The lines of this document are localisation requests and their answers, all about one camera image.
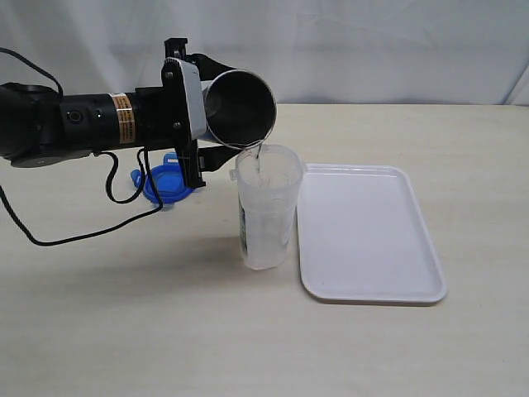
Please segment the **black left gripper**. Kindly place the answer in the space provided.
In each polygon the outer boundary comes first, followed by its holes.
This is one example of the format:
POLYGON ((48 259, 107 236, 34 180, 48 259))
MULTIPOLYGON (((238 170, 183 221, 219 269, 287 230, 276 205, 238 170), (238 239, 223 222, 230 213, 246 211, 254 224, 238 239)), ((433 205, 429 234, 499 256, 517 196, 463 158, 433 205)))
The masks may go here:
MULTIPOLYGON (((186 38, 169 38, 164 42, 164 60, 175 57, 191 62, 198 68, 201 81, 212 81, 233 67, 215 61, 202 53, 188 55, 186 38)), ((202 172, 215 172, 240 154, 239 149, 209 146, 198 149, 198 140, 190 136, 181 75, 175 67, 160 71, 161 85, 135 89, 139 115, 146 128, 144 143, 150 149, 174 148, 184 184, 193 189, 206 185, 202 172)))

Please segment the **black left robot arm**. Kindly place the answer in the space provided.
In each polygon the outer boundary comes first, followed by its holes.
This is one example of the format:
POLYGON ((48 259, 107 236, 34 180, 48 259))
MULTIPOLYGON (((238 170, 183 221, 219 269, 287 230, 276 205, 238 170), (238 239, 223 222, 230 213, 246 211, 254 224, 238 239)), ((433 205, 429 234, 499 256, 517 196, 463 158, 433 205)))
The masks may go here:
POLYGON ((183 181, 205 185, 241 148, 208 126, 202 83, 232 68, 204 54, 188 54, 185 38, 164 43, 159 87, 129 93, 64 95, 62 88, 6 83, 1 87, 1 156, 17 168, 35 168, 104 151, 173 149, 183 181))

